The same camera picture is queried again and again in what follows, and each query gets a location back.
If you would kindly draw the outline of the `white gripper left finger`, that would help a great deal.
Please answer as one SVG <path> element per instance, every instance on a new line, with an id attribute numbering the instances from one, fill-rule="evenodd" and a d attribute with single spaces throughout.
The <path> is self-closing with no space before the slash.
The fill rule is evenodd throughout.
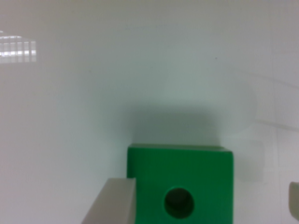
<path id="1" fill-rule="evenodd" d="M 136 181 L 110 178 L 81 224 L 135 224 Z"/>

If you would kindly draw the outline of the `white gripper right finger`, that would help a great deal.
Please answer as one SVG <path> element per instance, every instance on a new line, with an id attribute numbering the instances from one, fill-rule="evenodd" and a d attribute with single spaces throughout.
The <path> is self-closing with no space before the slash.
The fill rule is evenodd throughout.
<path id="1" fill-rule="evenodd" d="M 299 182 L 289 185 L 289 210 L 296 220 L 299 220 Z"/>

